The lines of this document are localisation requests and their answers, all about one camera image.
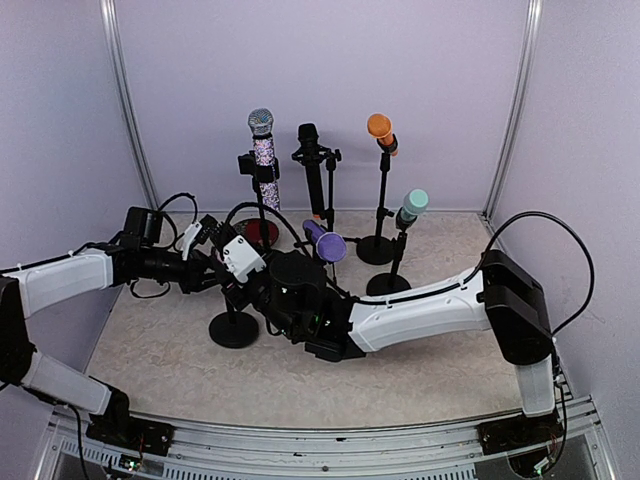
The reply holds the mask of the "black pink mic stand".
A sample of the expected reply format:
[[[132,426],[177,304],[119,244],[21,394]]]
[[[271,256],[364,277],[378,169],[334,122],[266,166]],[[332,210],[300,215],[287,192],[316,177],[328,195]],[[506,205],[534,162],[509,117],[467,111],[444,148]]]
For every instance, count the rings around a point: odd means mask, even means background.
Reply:
[[[227,349],[243,349],[254,344],[259,337],[257,320],[250,314],[237,311],[228,300],[225,300],[225,308],[209,324],[211,340]]]

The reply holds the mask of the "black purple mic stand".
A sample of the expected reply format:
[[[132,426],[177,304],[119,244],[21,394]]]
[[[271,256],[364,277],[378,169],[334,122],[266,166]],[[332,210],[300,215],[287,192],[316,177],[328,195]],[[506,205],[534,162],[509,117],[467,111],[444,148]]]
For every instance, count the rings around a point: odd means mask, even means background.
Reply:
[[[321,264],[323,267],[327,267],[327,266],[329,266],[329,267],[330,267],[331,275],[330,275],[329,284],[330,284],[330,285],[333,285],[334,283],[336,283],[336,282],[337,282],[337,276],[336,276],[336,272],[335,272],[335,264],[336,264],[336,263],[327,263],[327,262],[325,262],[325,261],[321,260],[321,259],[318,257],[317,253],[316,253],[315,247],[311,244],[311,242],[309,241],[309,239],[307,238],[307,236],[306,236],[306,235],[305,235],[305,241],[306,241],[306,242],[307,242],[307,243],[312,247],[312,251],[313,251],[312,256],[313,256],[313,259],[314,259],[318,264]]]

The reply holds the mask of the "purple microphone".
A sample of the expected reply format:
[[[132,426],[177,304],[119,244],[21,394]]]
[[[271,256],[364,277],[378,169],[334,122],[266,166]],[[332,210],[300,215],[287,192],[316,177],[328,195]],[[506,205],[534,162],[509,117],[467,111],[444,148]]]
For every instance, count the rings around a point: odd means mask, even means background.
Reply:
[[[326,230],[313,220],[305,220],[302,227],[321,260],[327,263],[337,263],[346,257],[347,245],[341,235]]]

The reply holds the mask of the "black mint mic stand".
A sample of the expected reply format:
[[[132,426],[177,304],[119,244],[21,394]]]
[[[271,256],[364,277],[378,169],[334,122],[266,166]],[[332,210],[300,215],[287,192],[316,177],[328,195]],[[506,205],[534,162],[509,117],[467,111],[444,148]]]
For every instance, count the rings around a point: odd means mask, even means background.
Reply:
[[[410,283],[399,274],[399,267],[407,244],[407,233],[401,230],[393,242],[393,259],[388,273],[380,273],[372,277],[366,286],[368,296],[381,296],[409,290]]]

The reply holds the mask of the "mint green microphone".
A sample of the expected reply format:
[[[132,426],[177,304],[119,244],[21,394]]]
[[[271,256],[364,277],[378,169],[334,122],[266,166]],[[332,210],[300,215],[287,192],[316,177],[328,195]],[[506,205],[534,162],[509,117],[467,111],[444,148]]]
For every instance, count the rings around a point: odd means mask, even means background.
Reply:
[[[406,230],[411,227],[417,218],[423,214],[429,204],[429,196],[422,189],[409,191],[404,199],[401,208],[395,217],[395,224],[399,230]]]

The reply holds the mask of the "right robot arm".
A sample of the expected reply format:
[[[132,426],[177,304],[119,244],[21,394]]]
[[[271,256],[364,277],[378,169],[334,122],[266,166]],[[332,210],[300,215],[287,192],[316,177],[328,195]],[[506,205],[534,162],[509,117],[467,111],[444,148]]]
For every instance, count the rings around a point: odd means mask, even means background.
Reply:
[[[474,268],[447,280],[365,297],[331,283],[306,251],[260,254],[236,235],[219,255],[228,273],[226,299],[237,309],[252,306],[291,343],[325,361],[448,333],[492,331],[521,396],[512,436],[531,444],[549,429],[556,408],[554,338],[567,325],[551,326],[541,284],[492,245]]]

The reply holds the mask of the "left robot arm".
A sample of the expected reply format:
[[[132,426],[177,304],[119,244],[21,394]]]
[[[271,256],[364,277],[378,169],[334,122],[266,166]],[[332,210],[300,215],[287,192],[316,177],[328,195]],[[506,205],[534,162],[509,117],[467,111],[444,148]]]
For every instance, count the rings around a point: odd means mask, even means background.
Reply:
[[[215,285],[213,259],[200,251],[216,221],[195,214],[184,233],[161,245],[166,208],[130,208],[120,230],[106,241],[88,241],[60,256],[16,265],[1,273],[1,384],[88,413],[121,445],[140,434],[129,398],[46,353],[31,339],[28,320],[82,297],[151,280],[184,294]]]

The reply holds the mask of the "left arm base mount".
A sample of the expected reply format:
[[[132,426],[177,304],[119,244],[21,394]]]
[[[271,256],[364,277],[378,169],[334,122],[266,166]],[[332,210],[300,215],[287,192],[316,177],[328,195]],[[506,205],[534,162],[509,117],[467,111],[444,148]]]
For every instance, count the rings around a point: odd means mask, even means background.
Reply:
[[[92,422],[87,427],[86,436],[107,445],[166,457],[174,433],[175,428],[168,423],[133,417],[124,432],[116,432],[104,424]]]

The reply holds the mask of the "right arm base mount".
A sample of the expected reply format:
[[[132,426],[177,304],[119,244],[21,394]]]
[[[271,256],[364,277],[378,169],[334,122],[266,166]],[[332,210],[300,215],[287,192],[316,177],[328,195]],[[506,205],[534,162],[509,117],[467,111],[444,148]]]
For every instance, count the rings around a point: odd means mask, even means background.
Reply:
[[[519,414],[480,423],[476,430],[484,455],[544,443],[564,433],[563,423],[556,413],[532,418]]]

